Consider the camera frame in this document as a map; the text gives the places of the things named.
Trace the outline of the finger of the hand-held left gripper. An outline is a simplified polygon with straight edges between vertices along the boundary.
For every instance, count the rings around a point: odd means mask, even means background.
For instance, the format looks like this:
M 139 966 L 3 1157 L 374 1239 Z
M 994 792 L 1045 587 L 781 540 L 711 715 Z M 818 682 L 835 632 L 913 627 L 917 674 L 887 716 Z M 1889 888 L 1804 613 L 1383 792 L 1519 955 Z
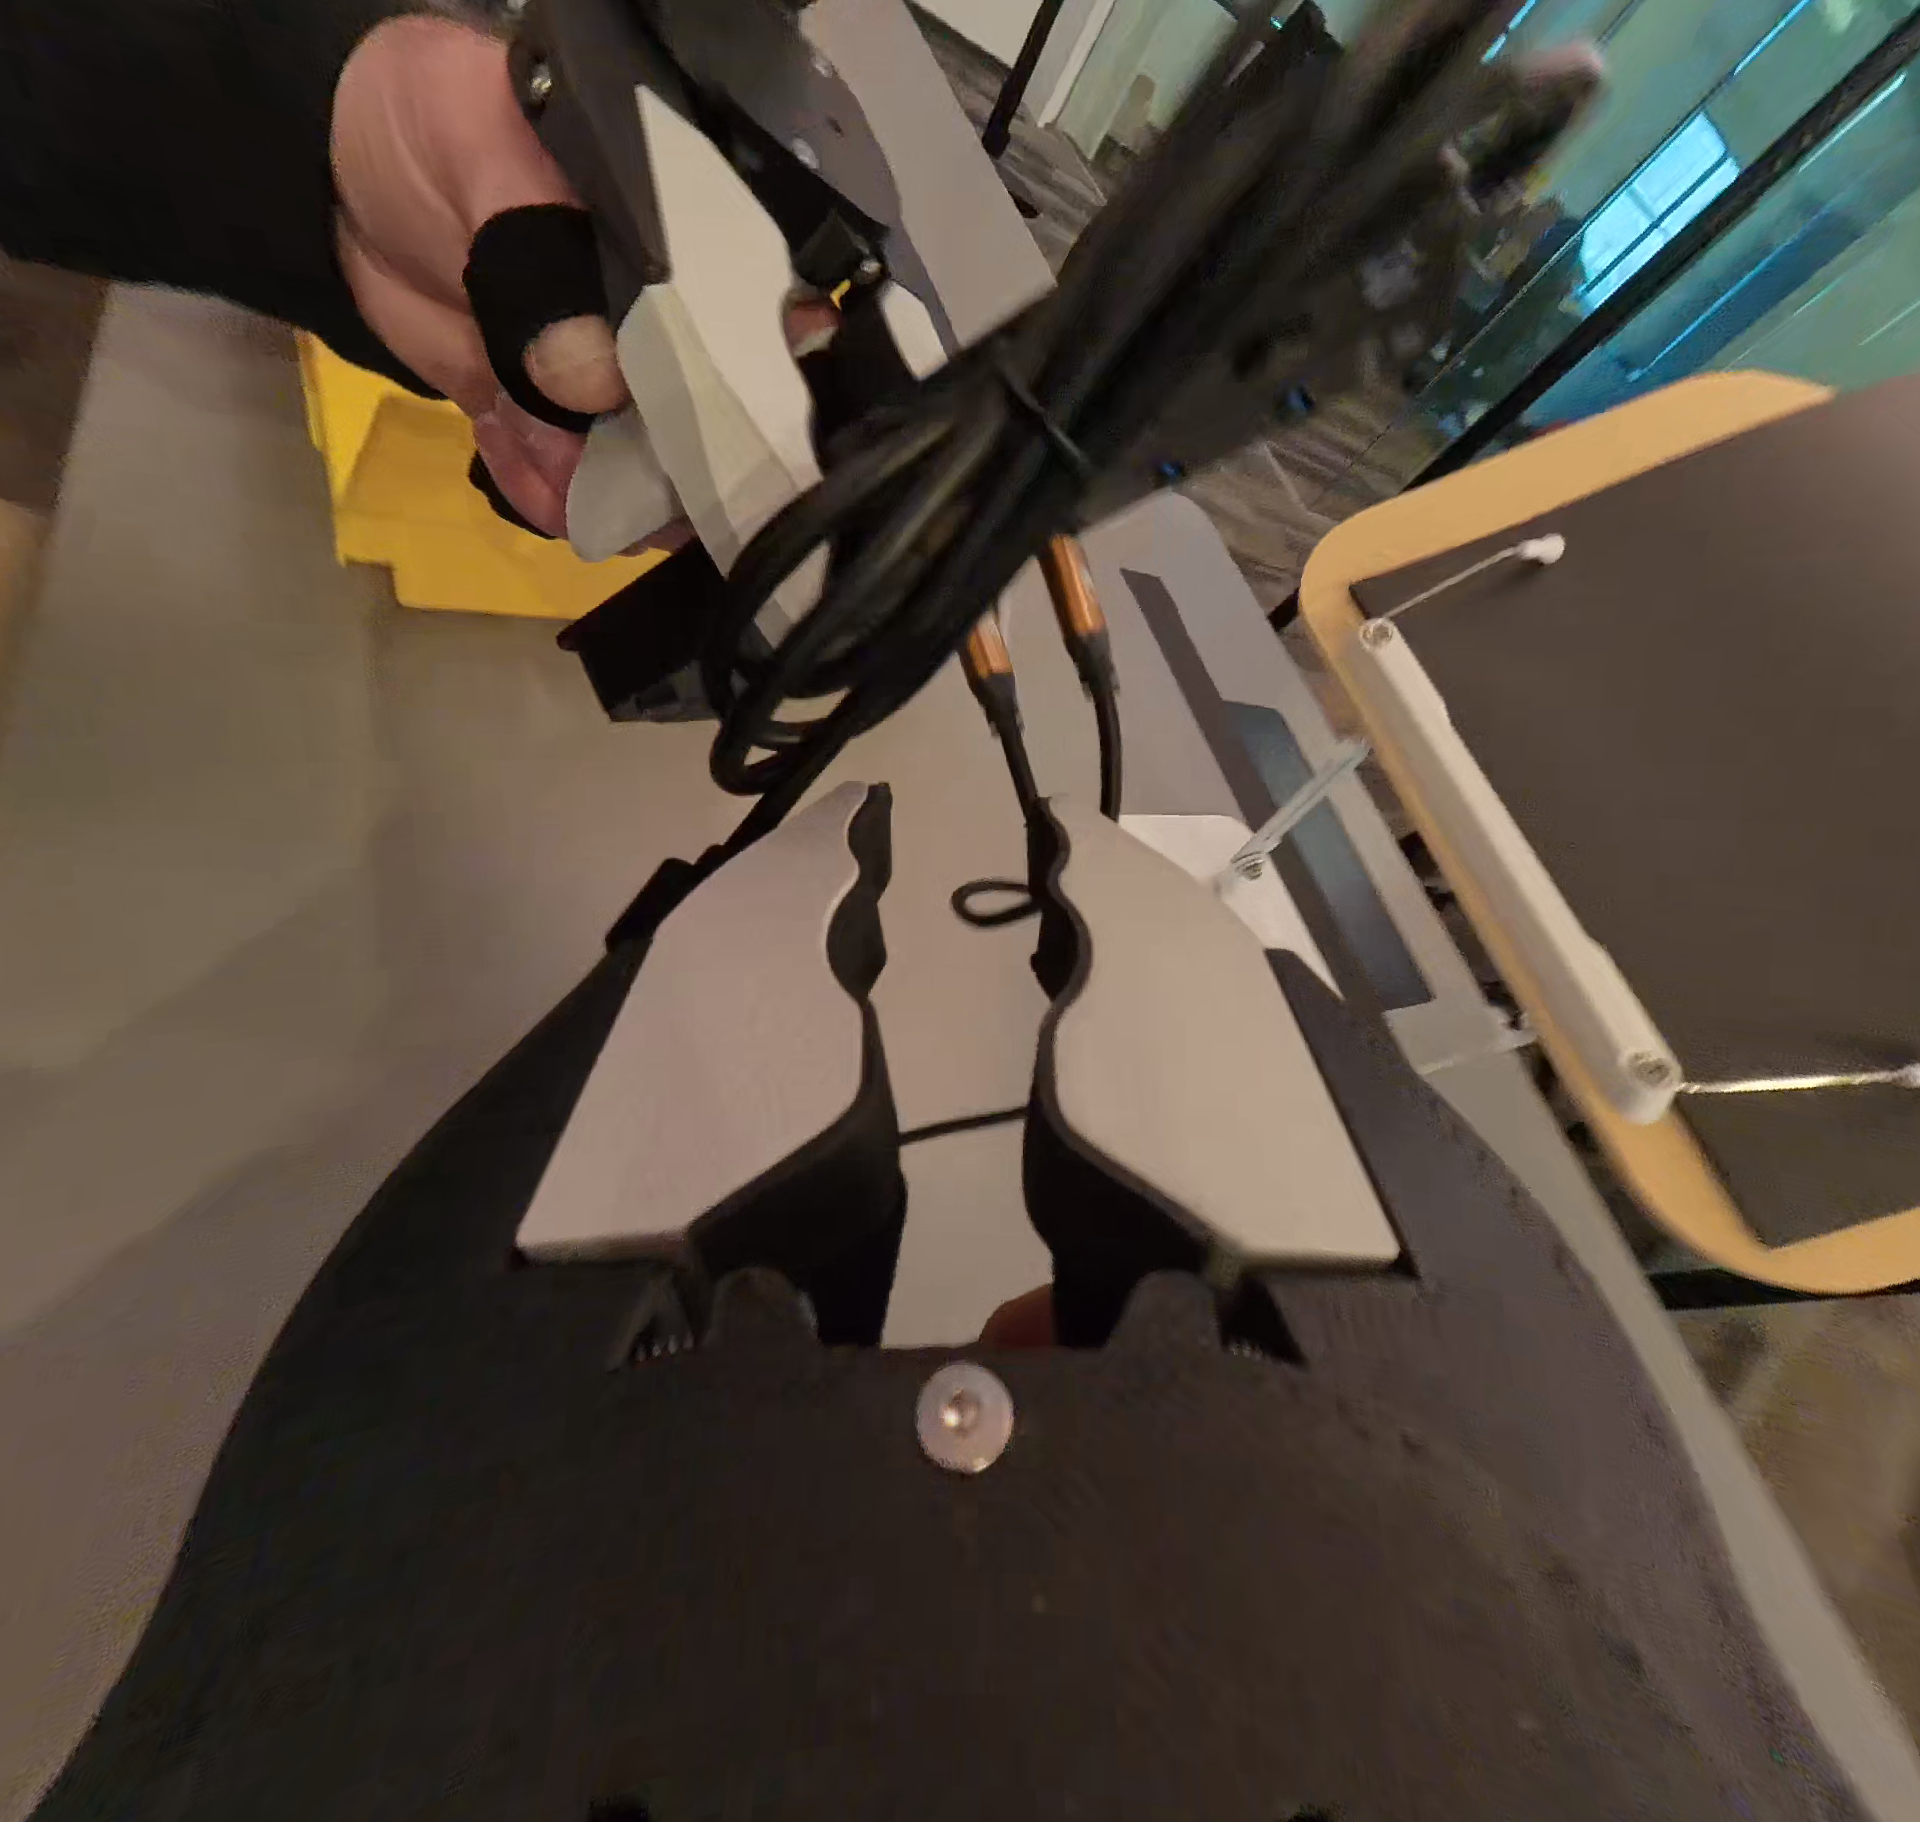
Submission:
M 904 0 L 817 0 L 810 43 L 863 113 L 900 226 L 888 267 L 947 355 L 1006 327 L 1053 277 Z
M 694 538 L 722 573 L 823 479 L 811 398 L 784 335 L 797 289 L 779 227 L 711 140 L 631 95 L 666 275 L 614 330 L 629 408 L 585 439 L 565 501 L 583 561 Z

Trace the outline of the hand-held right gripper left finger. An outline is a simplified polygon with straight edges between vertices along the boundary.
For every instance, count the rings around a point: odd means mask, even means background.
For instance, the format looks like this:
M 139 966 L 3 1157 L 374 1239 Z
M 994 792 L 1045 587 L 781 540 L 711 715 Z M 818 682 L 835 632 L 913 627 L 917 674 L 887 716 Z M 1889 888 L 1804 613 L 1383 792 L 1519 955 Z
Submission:
M 520 1259 L 661 1262 L 694 1303 L 764 1270 L 823 1345 L 878 1345 L 906 1219 L 873 1005 L 891 875 L 894 793 L 849 780 L 660 915 L 522 1214 Z

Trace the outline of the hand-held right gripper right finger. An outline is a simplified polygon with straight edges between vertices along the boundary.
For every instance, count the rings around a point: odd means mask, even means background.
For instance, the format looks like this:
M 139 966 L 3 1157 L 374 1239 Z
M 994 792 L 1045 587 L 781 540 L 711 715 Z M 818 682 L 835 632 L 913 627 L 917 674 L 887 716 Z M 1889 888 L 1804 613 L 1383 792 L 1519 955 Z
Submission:
M 1029 867 L 1045 1010 L 1021 1202 L 1056 1342 L 1103 1347 L 1143 1279 L 1177 1275 L 1275 1347 L 1271 1277 L 1395 1272 L 1403 1241 L 1288 994 L 1326 981 L 1075 801 L 1035 810 Z

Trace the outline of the black usb hub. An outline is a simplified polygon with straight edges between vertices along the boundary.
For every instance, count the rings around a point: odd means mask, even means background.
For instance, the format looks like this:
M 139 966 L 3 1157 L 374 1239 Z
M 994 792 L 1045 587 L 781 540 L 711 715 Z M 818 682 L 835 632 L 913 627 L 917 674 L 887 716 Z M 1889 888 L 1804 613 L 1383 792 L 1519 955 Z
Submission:
M 563 628 L 609 719 L 716 721 L 722 790 L 804 790 L 1058 538 L 1401 378 L 1601 58 L 1494 58 L 1525 0 L 1368 0 L 1330 43 L 1278 2 L 1243 8 L 1044 298 L 956 355 L 888 304 L 901 426 L 811 432 L 821 483 L 733 570 L 687 538 Z

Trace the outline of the yellow plastic bin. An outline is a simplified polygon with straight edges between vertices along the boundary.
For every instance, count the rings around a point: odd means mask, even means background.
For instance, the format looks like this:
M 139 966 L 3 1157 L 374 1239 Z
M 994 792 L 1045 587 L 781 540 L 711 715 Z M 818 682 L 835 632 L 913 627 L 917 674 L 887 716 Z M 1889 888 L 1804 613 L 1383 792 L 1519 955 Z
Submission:
M 565 623 L 666 553 L 601 564 L 501 519 L 466 483 L 466 418 L 295 335 L 307 432 L 323 459 L 336 560 L 392 578 L 398 604 Z

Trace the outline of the person's left forearm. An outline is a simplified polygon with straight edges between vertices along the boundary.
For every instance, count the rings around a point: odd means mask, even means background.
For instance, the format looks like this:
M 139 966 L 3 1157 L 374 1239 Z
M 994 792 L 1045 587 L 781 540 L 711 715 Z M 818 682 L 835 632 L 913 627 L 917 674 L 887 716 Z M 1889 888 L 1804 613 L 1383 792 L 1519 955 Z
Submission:
M 1 0 L 1 247 L 222 298 L 435 394 L 336 249 L 331 104 L 419 0 Z

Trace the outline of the person's left hand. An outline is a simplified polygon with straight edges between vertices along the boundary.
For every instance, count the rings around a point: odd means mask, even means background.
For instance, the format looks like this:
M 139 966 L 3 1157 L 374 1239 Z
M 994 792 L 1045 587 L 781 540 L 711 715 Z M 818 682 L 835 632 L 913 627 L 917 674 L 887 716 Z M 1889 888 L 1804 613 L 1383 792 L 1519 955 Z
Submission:
M 469 422 L 504 509 L 565 537 L 591 422 L 629 403 L 598 247 L 507 43 L 437 15 L 366 35 L 331 104 L 336 242 L 383 352 Z

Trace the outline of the black panel on white stand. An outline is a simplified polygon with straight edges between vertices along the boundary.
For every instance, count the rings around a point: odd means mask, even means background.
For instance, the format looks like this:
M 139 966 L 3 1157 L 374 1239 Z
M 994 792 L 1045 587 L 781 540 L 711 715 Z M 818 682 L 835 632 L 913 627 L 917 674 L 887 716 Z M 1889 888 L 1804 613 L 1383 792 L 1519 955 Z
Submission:
M 1328 529 L 1330 678 L 1669 1307 L 1915 1294 L 1915 375 L 1707 373 Z

